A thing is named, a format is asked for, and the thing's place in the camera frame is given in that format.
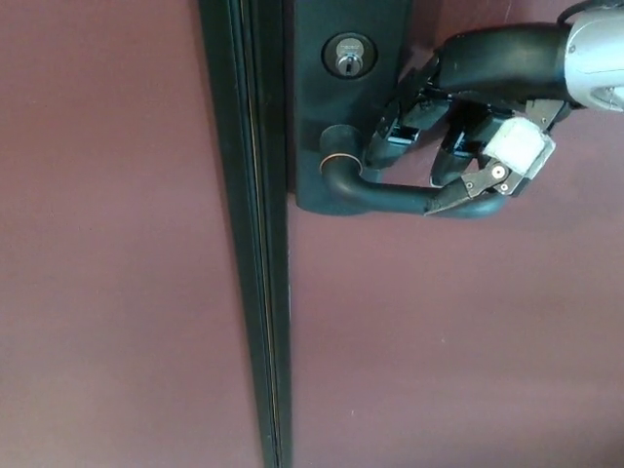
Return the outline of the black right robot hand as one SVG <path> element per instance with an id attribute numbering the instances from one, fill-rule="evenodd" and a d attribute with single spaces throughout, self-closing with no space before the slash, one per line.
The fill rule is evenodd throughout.
<path id="1" fill-rule="evenodd" d="M 567 25 L 527 23 L 459 33 L 398 83 L 370 140 L 370 168 L 392 166 L 424 133 L 447 129 L 426 187 L 366 182 L 370 209 L 477 218 L 529 180 L 503 150 L 513 137 L 547 143 L 580 104 L 565 76 Z"/>

